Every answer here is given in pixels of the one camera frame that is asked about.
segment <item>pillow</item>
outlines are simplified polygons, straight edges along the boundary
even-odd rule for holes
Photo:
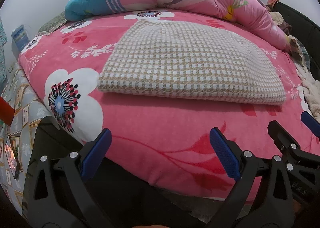
[[[225,29],[139,20],[121,38],[98,89],[136,95],[280,105],[285,90],[266,54]]]
[[[62,27],[66,23],[65,12],[60,13],[58,16],[54,17],[52,20],[43,24],[41,28],[38,30],[40,32],[51,33],[60,27]]]

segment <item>smartphone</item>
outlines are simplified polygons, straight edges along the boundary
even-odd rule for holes
[[[7,142],[4,146],[5,154],[7,155],[7,159],[9,162],[9,167],[14,179],[18,178],[19,170],[20,170],[20,163],[18,161],[17,153],[12,145],[12,140],[10,135],[7,137]]]

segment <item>black headboard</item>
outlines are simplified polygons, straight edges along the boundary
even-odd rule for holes
[[[305,46],[310,56],[310,72],[316,80],[320,80],[320,27],[282,2],[277,2],[274,9],[292,26],[290,34]]]

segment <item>hanging clothes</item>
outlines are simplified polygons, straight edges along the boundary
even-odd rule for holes
[[[4,33],[3,25],[0,18],[0,83],[3,83],[7,77],[4,64],[4,50],[3,46],[7,43],[7,36]]]

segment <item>pink comforter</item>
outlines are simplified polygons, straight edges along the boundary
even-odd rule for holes
[[[289,39],[275,26],[260,0],[70,0],[67,20],[81,20],[88,15],[109,15],[157,7],[184,10],[237,22],[277,49],[289,51]]]
[[[141,18],[224,28],[256,43],[275,66],[287,93],[286,102],[275,107],[99,92],[97,77],[113,47]],[[300,121],[306,104],[289,55],[240,25],[177,10],[94,17],[36,37],[19,62],[38,96],[68,133],[91,141],[103,127],[109,128],[113,140],[106,156],[154,186],[225,198],[234,181],[210,146],[209,132],[215,126],[241,149],[271,158],[280,152],[268,136],[267,126],[277,120],[303,150],[320,153],[319,140]]]

